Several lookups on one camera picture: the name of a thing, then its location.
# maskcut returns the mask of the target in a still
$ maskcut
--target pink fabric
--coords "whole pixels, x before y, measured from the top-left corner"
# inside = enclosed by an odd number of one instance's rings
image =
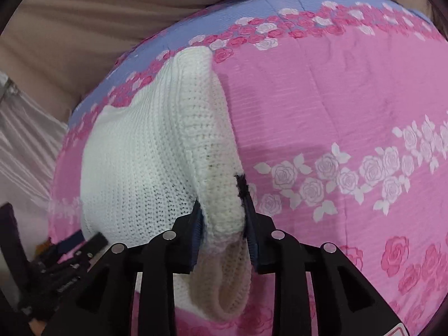
[[[386,11],[409,23],[369,24],[340,10],[337,24],[326,26],[321,9],[199,43],[230,39],[214,50],[214,70],[257,210],[303,243],[338,245],[417,335],[448,292],[448,44],[403,12]],[[316,16],[322,28],[305,23]],[[130,77],[127,91],[151,82],[171,54],[151,63],[151,75]],[[66,138],[54,241],[79,228],[82,151],[102,106],[129,104],[124,91],[111,91]],[[244,314],[224,325],[179,311],[179,335],[269,335],[273,289],[273,277],[254,276]],[[311,309],[316,331],[312,296]]]

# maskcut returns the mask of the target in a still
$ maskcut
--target silver screw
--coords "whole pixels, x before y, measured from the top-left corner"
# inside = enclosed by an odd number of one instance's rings
[[[112,246],[112,252],[114,254],[122,253],[124,249],[125,249],[125,246],[123,244],[115,244]]]
[[[176,238],[176,233],[174,231],[166,231],[162,235],[165,240],[173,240]]]
[[[335,253],[337,250],[336,245],[332,244],[331,242],[328,242],[326,244],[323,245],[323,249],[327,252],[327,253]]]
[[[280,230],[272,231],[270,235],[276,240],[284,239],[284,232]]]

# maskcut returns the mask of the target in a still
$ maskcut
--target white satin fabric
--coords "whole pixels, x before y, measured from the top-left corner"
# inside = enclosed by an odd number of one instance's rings
[[[67,126],[7,80],[0,73],[0,204],[13,205],[23,247],[32,258],[47,238],[49,189]],[[11,299],[8,278],[0,254],[0,285]]]

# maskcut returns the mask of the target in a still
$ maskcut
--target red and white label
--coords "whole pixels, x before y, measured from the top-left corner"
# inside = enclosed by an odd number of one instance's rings
[[[402,323],[398,323],[392,330],[390,330],[384,336],[409,336],[409,334],[406,331],[405,326]]]

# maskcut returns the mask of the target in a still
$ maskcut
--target white knitted garment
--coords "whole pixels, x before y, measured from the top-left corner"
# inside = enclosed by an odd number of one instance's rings
[[[103,109],[82,158],[82,230],[145,244],[198,198],[204,239],[192,274],[175,277],[175,302],[224,321],[243,311],[251,270],[234,177],[242,167],[211,59],[205,47],[185,49],[129,107]]]

